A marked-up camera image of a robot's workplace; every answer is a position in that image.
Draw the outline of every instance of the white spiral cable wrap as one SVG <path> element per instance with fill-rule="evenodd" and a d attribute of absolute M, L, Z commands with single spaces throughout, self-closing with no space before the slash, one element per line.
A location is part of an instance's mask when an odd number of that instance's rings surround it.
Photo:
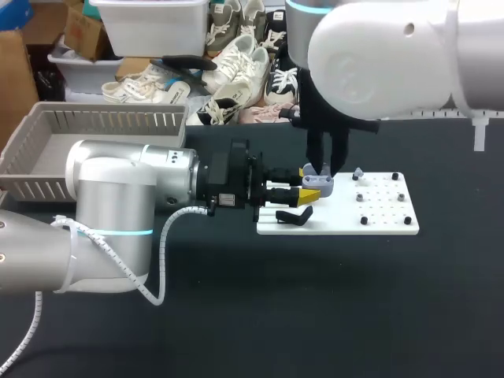
<path fill-rule="evenodd" d="M 76 227 L 77 230 L 81 231 L 85 236 L 87 236 L 94 244 L 96 244 L 103 252 L 108 254 L 110 258 L 112 258 L 117 265 L 124 271 L 124 274 L 137 289 L 143 294 L 145 298 L 149 300 L 153 305 L 159 306 L 165 300 L 165 291 L 166 291 L 166 262 L 165 262 L 165 248 L 166 248 L 166 238 L 168 237 L 168 231 L 172 226 L 175 219 L 181 217 L 184 214 L 201 214 L 206 215 L 208 213 L 207 208 L 198 207 L 198 206 L 189 206 L 184 207 L 172 214 L 170 218 L 165 222 L 163 229 L 161 231 L 161 239 L 159 242 L 159 297 L 156 298 L 147 290 L 147 288 L 139 281 L 138 277 L 130 270 L 129 267 L 126 266 L 125 263 L 117 256 L 116 252 L 112 249 L 109 244 L 105 240 L 103 240 L 103 236 L 97 234 L 89 227 L 75 222 L 72 219 L 63 218 L 58 219 L 55 222 L 51 223 L 51 226 L 61 227 L 61 226 L 70 226 Z M 40 314 L 42 313 L 42 292 L 37 291 L 35 293 L 35 314 L 33 315 L 33 321 L 31 322 L 30 328 L 26 336 L 24 337 L 21 344 L 16 348 L 14 353 L 7 359 L 7 361 L 0 367 L 0 376 L 2 376 L 7 369 L 19 358 L 23 350 L 28 346 L 28 343 L 32 339 L 33 335 L 40 322 Z"/>
<path fill-rule="evenodd" d="M 35 313 L 33 314 L 33 320 L 31 321 L 30 328 L 28 329 L 28 332 L 26 332 L 23 341 L 21 341 L 21 344 L 19 344 L 14 353 L 12 353 L 10 357 L 7 359 L 7 361 L 5 361 L 2 366 L 0 366 L 0 376 L 3 376 L 4 372 L 6 372 L 7 369 L 17 360 L 17 358 L 21 356 L 23 350 L 28 346 L 28 343 L 30 343 L 30 340 L 32 339 L 33 335 L 35 334 L 35 331 L 37 330 L 37 327 L 39 326 L 41 313 L 42 313 L 42 292 L 36 291 Z"/>

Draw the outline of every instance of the white plastic bin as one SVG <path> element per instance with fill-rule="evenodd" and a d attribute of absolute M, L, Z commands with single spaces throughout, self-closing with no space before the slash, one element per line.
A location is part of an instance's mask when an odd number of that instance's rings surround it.
<path fill-rule="evenodd" d="M 86 59 L 68 59 L 61 55 L 65 49 L 57 47 L 47 55 L 47 59 L 56 64 L 57 69 L 65 78 L 67 87 L 75 93 L 101 94 L 102 85 L 116 81 L 116 72 L 122 63 L 118 61 L 88 61 Z"/>
<path fill-rule="evenodd" d="M 120 57 L 198 55 L 205 51 L 208 0 L 90 0 Z"/>

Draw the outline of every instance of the yellow block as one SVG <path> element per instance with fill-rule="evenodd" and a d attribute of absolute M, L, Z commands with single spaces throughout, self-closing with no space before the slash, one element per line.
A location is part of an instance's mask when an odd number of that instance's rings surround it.
<path fill-rule="evenodd" d="M 313 189 L 299 189 L 298 207 L 307 203 L 315 202 L 321 197 L 321 191 Z"/>

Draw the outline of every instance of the black sneaker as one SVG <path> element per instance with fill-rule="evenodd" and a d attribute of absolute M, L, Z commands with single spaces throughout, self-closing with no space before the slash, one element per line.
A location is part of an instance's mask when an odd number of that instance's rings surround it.
<path fill-rule="evenodd" d="M 200 110 L 187 118 L 186 125 L 227 124 L 249 102 L 248 83 L 229 83 L 221 87 Z"/>
<path fill-rule="evenodd" d="M 287 44 L 284 43 L 276 52 L 269 70 L 268 83 L 265 86 L 267 105 L 295 104 L 298 98 L 298 68 L 289 58 Z"/>
<path fill-rule="evenodd" d="M 269 54 L 269 58 L 273 59 L 276 52 L 282 46 L 282 43 L 287 41 L 287 22 L 285 19 L 285 11 L 282 9 L 266 14 L 266 29 L 265 41 L 261 42 Z"/>

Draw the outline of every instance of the black table surface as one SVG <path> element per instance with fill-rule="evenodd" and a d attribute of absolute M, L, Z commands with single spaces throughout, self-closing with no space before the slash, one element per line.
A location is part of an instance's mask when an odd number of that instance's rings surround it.
<path fill-rule="evenodd" d="M 504 124 L 493 122 L 485 153 L 473 152 L 462 120 L 352 133 L 343 171 L 403 172 L 419 235 L 261 236 L 249 210 L 182 217 L 169 233 L 163 306 L 138 292 L 47 294 L 6 376 L 501 378 Z M 269 165 L 305 163 L 305 132 L 287 125 L 194 129 L 187 146 L 207 158 L 233 137 Z M 73 208 L 17 211 L 49 222 Z M 0 297 L 0 360 L 32 313 L 33 295 Z"/>

